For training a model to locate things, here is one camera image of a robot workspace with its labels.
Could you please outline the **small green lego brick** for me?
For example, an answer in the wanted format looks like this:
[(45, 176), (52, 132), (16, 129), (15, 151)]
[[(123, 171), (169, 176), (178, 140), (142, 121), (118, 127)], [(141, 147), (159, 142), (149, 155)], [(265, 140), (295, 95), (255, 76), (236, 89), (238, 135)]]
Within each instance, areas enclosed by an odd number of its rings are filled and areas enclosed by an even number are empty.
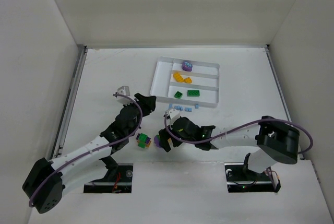
[(180, 91), (177, 91), (177, 92), (174, 94), (174, 98), (177, 98), (177, 99), (180, 99), (182, 96), (183, 96), (183, 94), (182, 94)]

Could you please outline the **yellow long lego brick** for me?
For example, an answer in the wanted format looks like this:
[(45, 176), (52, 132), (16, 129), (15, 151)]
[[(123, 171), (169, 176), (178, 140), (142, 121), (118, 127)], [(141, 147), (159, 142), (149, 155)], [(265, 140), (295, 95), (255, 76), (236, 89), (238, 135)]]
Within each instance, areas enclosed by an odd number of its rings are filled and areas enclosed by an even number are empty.
[(173, 78), (175, 79), (176, 82), (184, 82), (184, 78), (178, 72), (173, 74)]

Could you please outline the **small yellow lego piece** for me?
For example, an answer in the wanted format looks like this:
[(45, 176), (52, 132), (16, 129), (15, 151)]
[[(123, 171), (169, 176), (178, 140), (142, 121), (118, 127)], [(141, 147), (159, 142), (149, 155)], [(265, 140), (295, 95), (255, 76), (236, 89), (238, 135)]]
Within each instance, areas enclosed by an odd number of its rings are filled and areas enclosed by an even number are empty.
[(187, 77), (187, 78), (184, 79), (184, 83), (186, 83), (186, 84), (191, 84), (192, 82), (193, 81), (190, 77)]

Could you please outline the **purple round lego piece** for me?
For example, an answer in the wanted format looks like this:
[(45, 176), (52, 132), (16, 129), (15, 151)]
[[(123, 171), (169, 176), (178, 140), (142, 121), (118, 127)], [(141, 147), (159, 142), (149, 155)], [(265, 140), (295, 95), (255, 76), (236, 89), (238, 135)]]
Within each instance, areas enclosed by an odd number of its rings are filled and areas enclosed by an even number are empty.
[(191, 72), (193, 70), (193, 65), (188, 61), (184, 61), (182, 63), (182, 70), (185, 72)]

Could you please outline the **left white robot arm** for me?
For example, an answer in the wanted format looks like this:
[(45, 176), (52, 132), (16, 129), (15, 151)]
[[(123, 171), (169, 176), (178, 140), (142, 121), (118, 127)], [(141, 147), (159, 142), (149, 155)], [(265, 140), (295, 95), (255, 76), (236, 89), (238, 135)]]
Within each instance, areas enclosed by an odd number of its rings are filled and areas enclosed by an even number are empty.
[(128, 101), (106, 130), (84, 146), (64, 156), (37, 160), (25, 179), (22, 190), (29, 198), (29, 207), (43, 214), (55, 207), (62, 197), (70, 192), (69, 179), (84, 168), (96, 164), (107, 170), (117, 167), (112, 155), (129, 142), (142, 119), (156, 109), (156, 96), (136, 93), (133, 98), (114, 94)]

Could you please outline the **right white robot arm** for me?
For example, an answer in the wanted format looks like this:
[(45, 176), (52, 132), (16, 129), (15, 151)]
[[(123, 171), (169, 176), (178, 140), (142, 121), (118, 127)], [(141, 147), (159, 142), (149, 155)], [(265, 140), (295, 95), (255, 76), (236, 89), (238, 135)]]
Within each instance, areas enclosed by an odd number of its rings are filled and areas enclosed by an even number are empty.
[(256, 147), (244, 158), (245, 169), (262, 173), (276, 163), (296, 164), (300, 131), (291, 122), (264, 116), (230, 130), (214, 125), (198, 126), (182, 116), (166, 116), (165, 127), (159, 130), (159, 146), (166, 152), (181, 144), (190, 144), (203, 151), (228, 147)]

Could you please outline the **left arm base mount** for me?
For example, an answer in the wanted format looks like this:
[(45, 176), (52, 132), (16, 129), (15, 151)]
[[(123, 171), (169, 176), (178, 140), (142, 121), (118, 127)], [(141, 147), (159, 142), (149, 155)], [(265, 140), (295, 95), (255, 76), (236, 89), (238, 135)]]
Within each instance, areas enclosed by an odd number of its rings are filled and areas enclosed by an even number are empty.
[(86, 194), (128, 194), (132, 192), (134, 165), (132, 163), (117, 163), (111, 156), (102, 158), (103, 177), (97, 178), (83, 187)]

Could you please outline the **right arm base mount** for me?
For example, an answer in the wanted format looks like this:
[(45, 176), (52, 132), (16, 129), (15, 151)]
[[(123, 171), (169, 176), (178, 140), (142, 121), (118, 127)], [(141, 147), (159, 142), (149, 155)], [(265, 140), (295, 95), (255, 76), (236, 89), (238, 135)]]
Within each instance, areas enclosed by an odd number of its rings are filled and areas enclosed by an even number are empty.
[(229, 193), (278, 193), (281, 182), (276, 171), (271, 167), (262, 173), (248, 169), (250, 153), (245, 156), (243, 163), (225, 163), (227, 190)]

